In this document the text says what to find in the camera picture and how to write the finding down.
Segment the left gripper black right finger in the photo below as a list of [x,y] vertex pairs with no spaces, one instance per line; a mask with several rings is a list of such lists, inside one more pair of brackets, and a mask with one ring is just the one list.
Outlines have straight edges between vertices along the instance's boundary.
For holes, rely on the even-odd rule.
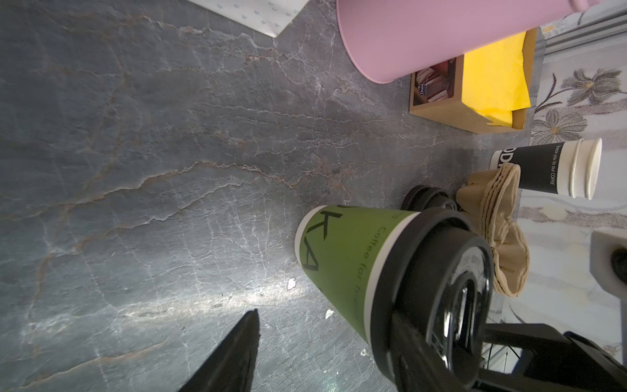
[[467,391],[421,332],[397,310],[391,317],[390,354],[398,391]]

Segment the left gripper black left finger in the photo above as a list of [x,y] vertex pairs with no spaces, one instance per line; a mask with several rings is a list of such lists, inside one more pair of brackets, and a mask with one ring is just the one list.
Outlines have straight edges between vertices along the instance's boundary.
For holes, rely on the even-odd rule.
[[258,310],[250,310],[179,392],[251,391],[260,337]]

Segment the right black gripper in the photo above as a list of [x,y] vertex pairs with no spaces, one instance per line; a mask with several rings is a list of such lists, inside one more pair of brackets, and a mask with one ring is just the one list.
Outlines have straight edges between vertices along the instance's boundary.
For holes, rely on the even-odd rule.
[[484,341],[522,352],[511,373],[481,369],[473,391],[626,390],[626,368],[576,333],[539,323],[493,323]]

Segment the green paper cup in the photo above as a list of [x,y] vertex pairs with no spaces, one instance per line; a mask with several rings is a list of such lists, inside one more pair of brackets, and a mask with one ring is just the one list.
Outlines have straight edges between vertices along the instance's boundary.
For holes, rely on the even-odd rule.
[[297,261],[370,345],[385,338],[398,281],[416,249],[417,213],[323,205],[298,225]]

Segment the white patterned paper bag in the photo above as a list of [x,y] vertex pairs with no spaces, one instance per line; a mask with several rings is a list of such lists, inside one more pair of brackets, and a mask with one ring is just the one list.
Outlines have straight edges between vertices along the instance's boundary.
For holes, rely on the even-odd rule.
[[308,0],[190,0],[250,29],[277,38]]

